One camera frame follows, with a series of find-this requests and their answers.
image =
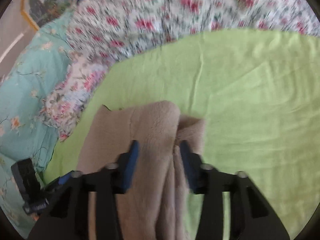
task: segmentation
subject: turquoise floral comforter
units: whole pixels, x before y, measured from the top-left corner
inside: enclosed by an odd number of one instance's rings
[[[16,161],[31,158],[41,173],[51,159],[57,130],[38,118],[43,101],[65,76],[72,51],[65,32],[71,12],[40,29],[0,84],[0,206],[27,238],[33,224],[11,173]]]

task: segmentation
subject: floral bedspread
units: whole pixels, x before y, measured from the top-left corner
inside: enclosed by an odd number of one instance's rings
[[[72,63],[67,68],[66,79],[55,86],[40,111],[45,124],[58,128],[60,141],[71,135],[108,66],[114,63],[112,59],[108,64],[106,60],[104,64],[98,59],[92,62],[81,53],[72,53],[70,57]]]
[[[320,35],[306,0],[81,0],[67,35],[90,57],[122,60],[189,34],[245,27]]]

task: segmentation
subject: white line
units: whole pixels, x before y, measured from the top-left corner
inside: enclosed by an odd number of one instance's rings
[[[17,44],[18,41],[21,40],[21,38],[24,36],[24,33],[20,33],[15,40],[10,44],[10,46],[4,51],[4,53],[1,55],[0,57],[0,63],[2,62],[2,60],[4,59],[5,56],[7,56],[7,54],[9,53],[9,51],[13,48],[14,45]]]

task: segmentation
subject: beige fleece blanket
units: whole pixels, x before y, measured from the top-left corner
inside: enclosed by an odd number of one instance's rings
[[[110,111],[101,106],[85,139],[77,170],[98,171],[127,152],[132,140],[140,151],[132,186],[117,195],[117,209],[125,240],[182,240],[182,215],[188,192],[179,143],[187,140],[193,152],[203,149],[204,120],[180,115],[179,108],[162,101]],[[95,239],[95,195],[89,200],[89,235]]]

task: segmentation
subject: lime green fabric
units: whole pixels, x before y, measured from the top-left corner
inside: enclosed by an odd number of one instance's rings
[[[114,65],[76,130],[58,143],[44,180],[74,169],[101,104],[111,110],[170,100],[207,121],[204,159],[246,171],[291,238],[320,201],[320,39],[297,33],[222,30]],[[194,239],[201,197],[188,198]]]

